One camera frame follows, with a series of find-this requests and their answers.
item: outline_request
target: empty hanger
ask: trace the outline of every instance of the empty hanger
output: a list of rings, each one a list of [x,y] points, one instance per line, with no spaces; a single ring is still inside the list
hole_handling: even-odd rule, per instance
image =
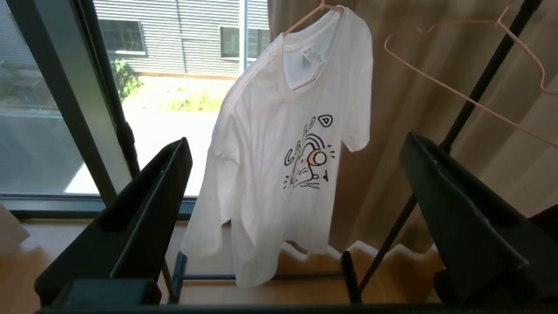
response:
[[[294,31],[298,26],[300,26],[302,23],[306,22],[309,18],[311,18],[312,16],[314,16],[318,11],[321,11],[323,9],[329,9],[329,10],[336,10],[339,12],[343,12],[343,9],[341,7],[337,7],[335,5],[329,5],[329,4],[325,4],[325,0],[322,0],[320,2],[320,5],[318,5],[314,10],[312,10],[310,13],[308,13],[306,16],[304,16],[303,18],[300,19],[300,21],[294,23],[292,26],[290,26],[283,34],[282,36],[285,37],[287,35],[289,35],[292,31]],[[305,87],[308,84],[311,84],[315,81],[316,79],[313,78],[305,83],[302,83],[301,85],[293,88],[293,91],[296,91],[300,88]]]
[[[544,94],[548,94],[548,95],[558,95],[557,91],[549,91],[548,89],[546,89],[544,87],[544,81],[545,81],[545,77],[546,77],[546,72],[544,70],[544,66],[542,65],[542,62],[536,57],[536,55],[523,43],[521,42],[521,40],[519,38],[517,38],[517,36],[515,36],[502,22],[501,19],[506,15],[507,10],[509,9],[509,6],[507,6],[504,11],[500,14],[500,17],[498,17],[497,20],[475,20],[475,19],[464,19],[464,20],[455,20],[455,21],[445,21],[445,22],[440,22],[437,24],[432,25],[427,31],[423,31],[421,28],[416,28],[416,29],[411,29],[411,30],[401,30],[401,31],[396,31],[393,32],[390,36],[387,37],[387,39],[384,41],[384,49],[391,54],[395,59],[397,59],[398,61],[400,61],[402,64],[406,65],[407,67],[411,68],[412,70],[414,70],[416,73],[422,75],[423,77],[430,79],[432,82],[444,87],[445,89],[447,89],[448,91],[460,96],[462,99],[465,99],[467,101],[469,101],[470,103],[474,104],[475,106],[477,106],[478,108],[480,108],[481,110],[484,110],[487,113],[492,114],[494,117],[503,120],[504,122],[507,122],[508,124],[512,125],[513,127],[517,128],[518,130],[522,131],[523,133],[526,133],[534,138],[536,138],[537,140],[550,145],[554,148],[558,148],[558,144],[554,143],[551,140],[546,140],[544,138],[542,138],[541,136],[533,133],[532,131],[527,130],[525,127],[520,126],[519,124],[513,122],[512,120],[496,113],[495,111],[493,111],[492,109],[487,108],[486,106],[483,106],[482,104],[480,104],[477,101],[474,101],[472,99],[470,99],[469,97],[467,97],[465,94],[463,94],[462,92],[457,91],[456,89],[450,87],[447,84],[444,84],[443,82],[433,78],[432,76],[422,72],[421,70],[419,70],[417,67],[415,67],[414,65],[411,65],[409,62],[405,61],[404,59],[402,59],[400,56],[398,56],[395,52],[391,51],[388,48],[388,44],[391,40],[391,38],[393,38],[395,35],[399,35],[402,33],[409,33],[409,32],[415,32],[417,31],[419,34],[421,35],[425,35],[430,33],[432,30],[436,29],[436,28],[440,28],[441,26],[447,26],[447,25],[460,25],[460,24],[491,24],[496,26],[497,28],[502,29],[504,32],[506,32],[506,34],[516,43],[519,45],[519,47],[537,64],[537,66],[539,67],[539,70],[541,71],[541,82],[540,82],[540,90],[542,93]]]

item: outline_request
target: brown curtain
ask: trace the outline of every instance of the brown curtain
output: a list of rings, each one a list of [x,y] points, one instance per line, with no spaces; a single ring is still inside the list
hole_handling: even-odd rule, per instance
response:
[[[269,0],[269,28],[276,36],[319,1]],[[344,249],[356,240],[379,248],[411,195],[398,152],[410,131],[440,142],[464,101],[410,71],[384,50],[386,37],[403,27],[427,28],[448,19],[496,19],[510,25],[521,0],[328,1],[355,11],[371,29],[374,73],[371,140],[366,149],[341,158],[330,244]],[[558,90],[558,2],[543,1],[521,39],[547,70],[547,86]],[[392,49],[423,71],[468,94],[503,32],[491,26],[453,26],[427,36],[394,38]],[[558,97],[541,95],[540,73],[514,47],[481,103],[540,136],[558,140]],[[453,145],[452,156],[526,216],[558,202],[558,150],[541,144],[493,116],[475,110]],[[396,242],[415,251],[432,244],[415,208]]]

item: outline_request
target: shirt label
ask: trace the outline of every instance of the shirt label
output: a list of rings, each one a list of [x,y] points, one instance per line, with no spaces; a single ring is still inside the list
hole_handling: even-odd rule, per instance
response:
[[[312,47],[304,49],[303,56],[313,65],[321,65],[325,62],[325,58],[322,56],[322,54],[315,51]]]

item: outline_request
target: pavement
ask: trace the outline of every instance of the pavement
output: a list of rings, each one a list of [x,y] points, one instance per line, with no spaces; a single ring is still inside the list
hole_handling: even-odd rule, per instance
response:
[[[126,110],[144,167],[166,144],[186,137],[194,166],[185,195],[197,195],[218,113]],[[59,114],[0,112],[0,193],[97,194]]]

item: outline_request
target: building siding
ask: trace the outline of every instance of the building siding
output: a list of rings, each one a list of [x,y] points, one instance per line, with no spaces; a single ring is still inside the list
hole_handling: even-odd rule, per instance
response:
[[[2,61],[36,65],[4,0],[0,0],[0,62]]]
[[[136,72],[183,74],[178,0],[94,0],[99,19],[137,21],[146,49],[145,56],[109,54],[125,58]]]
[[[238,27],[239,0],[94,0],[99,19],[139,22],[145,56],[117,55],[136,72],[238,76],[238,60],[221,58],[220,26]],[[267,30],[267,0],[248,1],[248,27]],[[0,60],[34,65],[0,0]]]

